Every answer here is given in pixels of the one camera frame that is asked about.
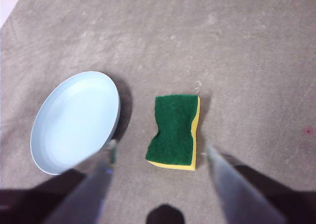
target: red spot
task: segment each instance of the red spot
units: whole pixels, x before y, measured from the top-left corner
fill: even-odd
[[[310,127],[310,126],[306,126],[305,128],[304,128],[304,134],[306,134],[306,135],[314,135],[315,133],[314,133],[314,129],[312,128],[312,127]]]

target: yellow foam sponge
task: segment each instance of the yellow foam sponge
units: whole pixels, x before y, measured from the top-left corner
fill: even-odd
[[[151,164],[169,169],[196,169],[199,110],[200,98],[196,95],[156,98],[158,132],[146,154]]]

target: sponge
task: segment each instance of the sponge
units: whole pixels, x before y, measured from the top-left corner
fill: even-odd
[[[156,97],[158,132],[148,146],[146,160],[158,167],[195,170],[199,108],[196,95]]]

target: plate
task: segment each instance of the plate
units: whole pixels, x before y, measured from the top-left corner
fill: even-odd
[[[31,132],[31,154],[44,172],[59,175],[96,153],[119,120],[119,93],[100,72],[61,83],[41,106]]]

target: gray floor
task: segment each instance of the gray floor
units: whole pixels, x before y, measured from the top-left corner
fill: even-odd
[[[187,224],[224,223],[205,143],[315,190],[315,16],[316,0],[20,0],[1,30],[1,187],[50,178],[29,150],[36,113],[60,82],[95,70],[117,83],[123,109],[101,223],[144,223],[162,203]],[[172,93],[201,97],[195,172],[144,159],[155,96]]]

